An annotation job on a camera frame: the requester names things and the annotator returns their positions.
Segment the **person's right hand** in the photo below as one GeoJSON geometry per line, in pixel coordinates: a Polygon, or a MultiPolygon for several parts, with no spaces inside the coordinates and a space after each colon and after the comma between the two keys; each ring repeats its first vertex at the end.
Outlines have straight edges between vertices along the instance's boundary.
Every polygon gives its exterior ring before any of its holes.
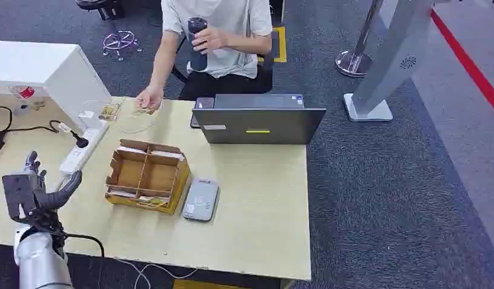
{"type": "Polygon", "coordinates": [[[142,109],[155,111],[160,108],[163,96],[164,90],[162,87],[149,85],[136,97],[137,106],[142,109]]]}

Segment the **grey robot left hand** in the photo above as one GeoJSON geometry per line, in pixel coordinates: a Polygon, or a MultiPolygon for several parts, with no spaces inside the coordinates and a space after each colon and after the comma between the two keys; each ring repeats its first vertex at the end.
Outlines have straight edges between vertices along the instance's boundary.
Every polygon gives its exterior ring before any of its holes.
{"type": "Polygon", "coordinates": [[[81,184],[83,173],[71,174],[63,188],[46,191],[46,170],[39,170],[38,154],[32,151],[25,160],[23,171],[2,177],[8,214],[18,223],[35,227],[42,232],[64,235],[57,210],[62,208],[81,184]]]}

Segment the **person's left hand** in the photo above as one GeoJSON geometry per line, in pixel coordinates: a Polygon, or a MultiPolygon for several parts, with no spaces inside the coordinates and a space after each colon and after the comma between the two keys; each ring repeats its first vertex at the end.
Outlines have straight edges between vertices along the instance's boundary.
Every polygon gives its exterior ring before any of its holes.
{"type": "Polygon", "coordinates": [[[207,54],[227,47],[228,33],[210,26],[193,35],[192,46],[195,52],[207,54]]]}

